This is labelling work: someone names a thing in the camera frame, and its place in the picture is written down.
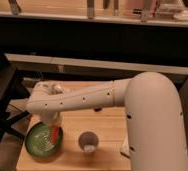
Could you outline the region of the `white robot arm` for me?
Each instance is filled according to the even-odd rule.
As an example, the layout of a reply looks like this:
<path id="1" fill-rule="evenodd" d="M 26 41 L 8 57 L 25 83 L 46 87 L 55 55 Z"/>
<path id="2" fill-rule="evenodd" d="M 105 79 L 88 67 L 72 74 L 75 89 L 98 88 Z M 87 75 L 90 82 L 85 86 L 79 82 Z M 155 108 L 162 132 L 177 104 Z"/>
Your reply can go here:
<path id="1" fill-rule="evenodd" d="M 131 171 L 188 171 L 188 148 L 180 97 L 173 82 L 156 72 L 57 94 L 39 82 L 27 110 L 49 125 L 64 111 L 124 107 Z"/>

